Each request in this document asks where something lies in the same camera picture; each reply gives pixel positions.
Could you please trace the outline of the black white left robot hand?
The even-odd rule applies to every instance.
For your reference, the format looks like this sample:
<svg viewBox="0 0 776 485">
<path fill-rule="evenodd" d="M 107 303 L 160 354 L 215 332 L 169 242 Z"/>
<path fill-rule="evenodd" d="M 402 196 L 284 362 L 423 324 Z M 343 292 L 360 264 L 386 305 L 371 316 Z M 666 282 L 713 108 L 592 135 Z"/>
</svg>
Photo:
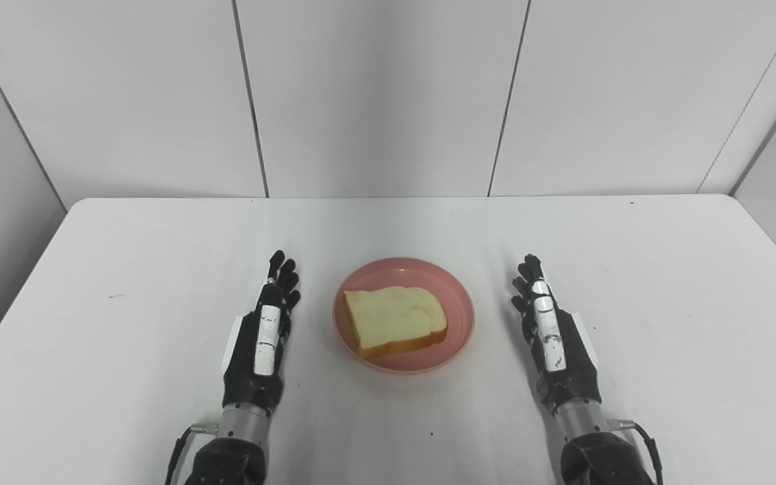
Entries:
<svg viewBox="0 0 776 485">
<path fill-rule="evenodd" d="M 301 298 L 296 262 L 283 251 L 269 259 L 256 306 L 241 317 L 224 372 L 222 405 L 249 403 L 273 414 L 284 390 L 282 363 Z"/>
</svg>

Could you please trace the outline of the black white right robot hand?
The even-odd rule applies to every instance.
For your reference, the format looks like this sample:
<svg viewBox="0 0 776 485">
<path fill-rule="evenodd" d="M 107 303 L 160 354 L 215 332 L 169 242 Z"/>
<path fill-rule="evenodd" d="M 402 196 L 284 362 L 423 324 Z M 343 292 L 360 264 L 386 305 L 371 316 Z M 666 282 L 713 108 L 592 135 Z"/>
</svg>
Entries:
<svg viewBox="0 0 776 485">
<path fill-rule="evenodd" d="M 521 334 L 535 363 L 536 393 L 542 404 L 549 412 L 574 399 L 600 404 L 597 366 L 584 341 L 586 330 L 558 303 L 538 257 L 527 254 L 517 270 L 512 280 L 517 294 L 511 304 L 521 317 Z"/>
</svg>

